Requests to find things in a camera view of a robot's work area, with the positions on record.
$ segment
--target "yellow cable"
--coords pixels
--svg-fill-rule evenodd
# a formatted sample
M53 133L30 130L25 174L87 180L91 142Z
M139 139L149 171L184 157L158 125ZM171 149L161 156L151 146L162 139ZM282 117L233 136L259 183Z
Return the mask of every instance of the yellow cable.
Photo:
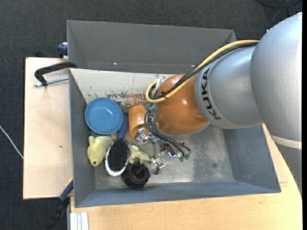
M241 40L241 41L236 41L230 44L227 44L221 48L219 48L218 50L216 50L214 53L212 53L209 57L207 57L200 65L198 65L193 71L195 71L196 69L202 67L204 64L206 64L207 62L209 62L210 60L212 60L215 56L217 56L218 54L222 53L223 51L233 47L233 46L237 46L237 45L241 45L241 44L249 44L249 43L256 43L259 42L258 40ZM150 103L159 103L161 101L164 101L165 99L171 97L173 94L175 94L178 90L180 90L187 82L189 81L189 79L187 79L186 81L184 81L181 85L179 85L177 88L175 88L172 92L168 93L165 97L160 97L159 99L153 100L149 97L149 91L151 90L151 88L157 83L157 81L152 82L146 91L146 100Z

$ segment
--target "wooden board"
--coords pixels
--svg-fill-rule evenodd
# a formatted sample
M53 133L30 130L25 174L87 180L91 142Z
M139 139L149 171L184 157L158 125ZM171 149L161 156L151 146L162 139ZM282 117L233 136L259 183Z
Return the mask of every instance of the wooden board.
M25 60L24 95L24 199L58 197L72 177L68 81L46 87L34 77L38 68L66 59ZM61 70L45 75L46 80L68 75Z

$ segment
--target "black bristles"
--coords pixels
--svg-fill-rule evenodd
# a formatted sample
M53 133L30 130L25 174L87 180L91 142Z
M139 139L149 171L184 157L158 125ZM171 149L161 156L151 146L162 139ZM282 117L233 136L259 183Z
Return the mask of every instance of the black bristles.
M124 168L127 159L128 146L124 140L118 139L110 147L109 156L107 158L109 168L114 172L118 172Z

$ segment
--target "stain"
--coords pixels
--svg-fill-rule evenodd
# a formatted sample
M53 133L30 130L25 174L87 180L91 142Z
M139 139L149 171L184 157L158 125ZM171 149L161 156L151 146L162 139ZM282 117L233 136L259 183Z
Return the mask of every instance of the stain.
M145 105L146 96L145 91L130 93L128 91L122 92L105 92L104 96L108 99L111 99L117 103L120 103L121 106L134 106L134 105Z

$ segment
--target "blue handle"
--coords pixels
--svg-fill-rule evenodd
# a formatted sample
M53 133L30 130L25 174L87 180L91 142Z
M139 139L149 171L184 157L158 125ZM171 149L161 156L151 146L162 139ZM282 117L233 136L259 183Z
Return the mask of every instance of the blue handle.
M125 138L125 135L126 135L126 132L127 132L127 126L128 126L127 114L124 113L124 115L123 115L123 123L121 124L121 127L118 130L118 139Z

